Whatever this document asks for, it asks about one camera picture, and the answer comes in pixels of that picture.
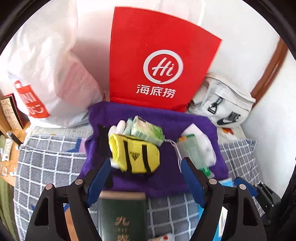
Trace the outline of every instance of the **green curtain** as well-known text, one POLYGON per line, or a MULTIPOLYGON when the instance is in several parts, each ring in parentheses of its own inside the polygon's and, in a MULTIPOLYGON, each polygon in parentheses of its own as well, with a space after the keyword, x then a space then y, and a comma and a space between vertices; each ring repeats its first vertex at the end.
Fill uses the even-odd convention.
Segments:
POLYGON ((0 178, 0 218, 14 240, 19 241, 13 208, 13 186, 0 178))

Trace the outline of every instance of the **wooden table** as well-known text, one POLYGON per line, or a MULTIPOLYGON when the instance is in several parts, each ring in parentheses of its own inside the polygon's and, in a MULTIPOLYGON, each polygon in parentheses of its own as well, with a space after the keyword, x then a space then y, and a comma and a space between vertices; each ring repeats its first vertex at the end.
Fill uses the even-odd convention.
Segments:
MULTIPOLYGON (((21 142, 24 142, 25 137, 26 137, 25 130, 30 127, 30 124, 31 123, 28 122, 25 125, 24 129, 22 129, 22 130, 13 129, 11 131, 18 137, 18 139, 21 140, 21 142)), ((18 159, 18 155, 19 155, 19 151, 15 149, 16 146, 17 146, 17 144, 13 143, 12 148, 11 148, 9 161, 3 161, 2 162, 2 164, 7 168, 7 176, 6 177, 0 176, 6 182, 8 182, 11 186, 15 185, 15 177, 11 176, 9 173, 10 172, 16 172, 17 159, 18 159)), ((72 221, 72 216, 71 216, 71 212, 70 212, 69 208, 65 212, 65 217, 66 217, 66 222, 67 222, 67 226, 68 226, 71 241, 78 241, 78 237, 77 237, 76 232, 75 232, 75 228, 74 228, 74 224, 73 224, 73 221, 72 221)))
MULTIPOLYGON (((12 129, 11 131, 17 136, 18 139, 21 140, 21 142, 24 142, 24 139, 26 137, 25 130, 30 127, 30 122, 28 121, 27 124, 24 126, 22 130, 16 130, 12 129)), ((11 186, 15 185, 15 177, 11 176, 10 172, 15 172, 17 169, 17 159, 18 159, 18 153, 19 151, 15 149, 17 144, 13 143, 10 153, 9 161, 3 161, 2 164, 7 168, 7 176, 3 177, 1 176, 6 182, 8 182, 11 186)))

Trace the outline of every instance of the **white circle logo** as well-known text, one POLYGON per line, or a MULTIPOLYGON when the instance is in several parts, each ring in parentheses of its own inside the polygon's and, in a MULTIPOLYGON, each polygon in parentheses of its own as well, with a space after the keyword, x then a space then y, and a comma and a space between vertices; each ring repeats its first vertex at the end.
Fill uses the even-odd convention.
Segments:
POLYGON ((158 50, 150 54, 143 65, 147 79, 159 85, 174 82, 183 71, 181 57, 171 50, 158 50))

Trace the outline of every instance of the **dark green book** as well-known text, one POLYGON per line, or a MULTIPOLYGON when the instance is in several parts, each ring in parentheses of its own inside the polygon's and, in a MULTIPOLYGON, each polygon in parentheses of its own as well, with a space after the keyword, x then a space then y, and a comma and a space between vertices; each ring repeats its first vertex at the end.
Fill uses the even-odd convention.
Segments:
POLYGON ((145 193, 102 191, 99 234, 103 241, 146 241, 145 193))

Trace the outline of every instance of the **adidas logo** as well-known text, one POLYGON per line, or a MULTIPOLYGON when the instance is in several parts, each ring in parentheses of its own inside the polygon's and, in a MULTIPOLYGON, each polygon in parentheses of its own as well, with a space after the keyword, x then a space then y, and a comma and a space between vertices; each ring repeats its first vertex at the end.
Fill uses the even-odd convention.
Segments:
POLYGON ((136 152, 131 152, 130 151, 130 154, 131 154, 131 156, 133 157, 134 160, 136 160, 140 156, 140 153, 136 153, 136 152))

